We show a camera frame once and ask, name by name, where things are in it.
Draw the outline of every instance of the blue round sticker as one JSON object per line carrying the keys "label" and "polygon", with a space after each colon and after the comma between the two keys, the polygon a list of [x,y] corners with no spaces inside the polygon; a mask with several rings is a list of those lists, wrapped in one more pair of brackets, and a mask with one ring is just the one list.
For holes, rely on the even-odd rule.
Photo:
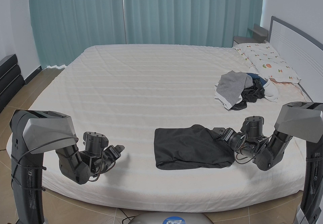
{"label": "blue round sticker", "polygon": [[184,219],[174,216],[165,219],[163,224],[186,224],[186,222],[184,221]]}

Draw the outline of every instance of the floor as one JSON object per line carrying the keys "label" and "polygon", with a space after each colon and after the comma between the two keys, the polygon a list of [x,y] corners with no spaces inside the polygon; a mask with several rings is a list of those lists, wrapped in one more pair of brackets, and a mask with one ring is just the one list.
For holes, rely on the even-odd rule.
{"label": "floor", "polygon": [[[16,109],[29,109],[39,94],[61,72],[44,69],[24,86],[0,113],[0,149],[5,149],[11,134],[9,122]],[[6,151],[0,151],[0,223],[14,224],[17,211],[10,187],[11,162]],[[205,213],[216,224],[279,224],[292,223],[302,191],[276,200],[224,212]],[[121,224],[127,216],[141,211],[93,205],[60,195],[51,190],[43,192],[44,215],[49,224]]]}

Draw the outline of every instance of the white label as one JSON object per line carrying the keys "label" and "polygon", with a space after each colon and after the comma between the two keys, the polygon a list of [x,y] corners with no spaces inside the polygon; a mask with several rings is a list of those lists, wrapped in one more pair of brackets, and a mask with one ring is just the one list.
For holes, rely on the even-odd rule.
{"label": "white label", "polygon": [[233,130],[231,130],[226,137],[224,138],[225,141],[228,141],[228,139],[230,138],[231,134],[233,133]]}
{"label": "white label", "polygon": [[119,155],[115,152],[115,150],[112,147],[110,147],[110,150],[116,158],[119,158]]}

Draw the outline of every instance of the black crumpled clothing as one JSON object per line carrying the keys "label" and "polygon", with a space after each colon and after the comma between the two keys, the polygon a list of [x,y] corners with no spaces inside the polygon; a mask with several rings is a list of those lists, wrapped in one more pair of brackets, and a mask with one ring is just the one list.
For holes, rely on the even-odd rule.
{"label": "black crumpled clothing", "polygon": [[224,168],[235,161],[221,135],[201,125],[155,130],[156,167],[161,170]]}
{"label": "black crumpled clothing", "polygon": [[233,110],[241,110],[247,107],[247,102],[255,103],[258,98],[264,98],[264,87],[261,84],[260,78],[252,78],[253,85],[242,91],[242,101],[233,105]]}

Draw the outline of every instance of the gray cloth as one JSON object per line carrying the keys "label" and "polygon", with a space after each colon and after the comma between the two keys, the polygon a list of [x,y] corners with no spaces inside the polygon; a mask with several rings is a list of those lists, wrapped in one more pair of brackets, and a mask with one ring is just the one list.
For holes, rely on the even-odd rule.
{"label": "gray cloth", "polygon": [[216,92],[233,106],[239,100],[242,91],[253,85],[252,77],[243,72],[228,72],[221,75]]}

